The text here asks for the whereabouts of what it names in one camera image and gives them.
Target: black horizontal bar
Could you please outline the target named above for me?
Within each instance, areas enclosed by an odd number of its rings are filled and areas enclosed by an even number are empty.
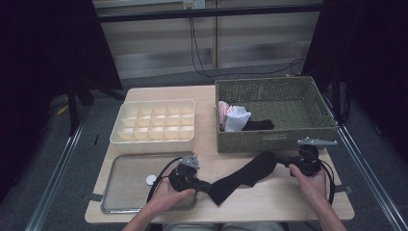
[[[121,14],[103,14],[103,15],[98,15],[97,17],[60,18],[60,20],[74,20],[76,22],[143,21],[143,20],[156,20],[156,19],[231,16],[231,15],[248,15],[248,14],[321,12],[321,11],[327,11],[327,10],[341,10],[344,7],[349,7],[349,4],[347,3],[321,3],[321,4],[286,5],[286,6],[271,6],[271,7],[181,10],[181,11],[153,12],[153,13],[121,13]]]

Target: metal tray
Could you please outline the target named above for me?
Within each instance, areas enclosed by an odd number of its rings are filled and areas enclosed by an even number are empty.
[[[192,152],[122,155],[115,158],[103,196],[101,210],[104,214],[137,213],[146,204],[151,186],[147,176],[158,176],[174,158],[189,157]],[[173,163],[164,176],[168,175],[178,162]],[[195,206],[196,195],[177,202],[171,210],[188,210]]]

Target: divided storage box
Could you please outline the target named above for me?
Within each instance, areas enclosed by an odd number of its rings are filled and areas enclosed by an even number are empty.
[[[312,77],[216,81],[216,105],[243,106],[250,120],[270,119],[272,130],[223,132],[217,115],[218,152],[259,152],[297,149],[297,140],[334,141],[337,125]]]
[[[111,143],[123,154],[192,151],[192,100],[126,102],[119,110]]]

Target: wooden tabletop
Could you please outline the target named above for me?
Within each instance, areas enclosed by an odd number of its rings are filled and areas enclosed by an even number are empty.
[[[198,178],[210,183],[221,179],[250,162],[254,153],[218,153],[216,136],[216,88],[215,86],[143,88],[128,91],[125,101],[154,101],[191,99],[195,102],[193,152],[201,165]],[[103,194],[112,163],[121,155],[110,144],[101,167],[93,193]],[[326,149],[319,158],[334,170],[335,183],[341,185],[336,169]],[[85,219],[89,223],[128,222],[134,215],[105,215],[101,202],[90,201]],[[354,210],[345,192],[335,194],[333,208],[340,219],[354,217]],[[153,222],[249,222],[249,221],[302,221],[317,219],[301,193],[297,181],[289,169],[277,165],[274,172],[258,182],[254,188],[239,187],[220,206],[205,193],[199,192],[197,204],[188,211],[168,211]]]

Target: wicker basket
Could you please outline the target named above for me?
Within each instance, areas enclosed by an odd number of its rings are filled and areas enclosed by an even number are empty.
[[[273,130],[223,132],[217,107],[217,150],[259,152],[296,149],[297,140],[337,138],[337,126],[312,77],[216,81],[218,101],[244,106],[250,120],[272,120]]]

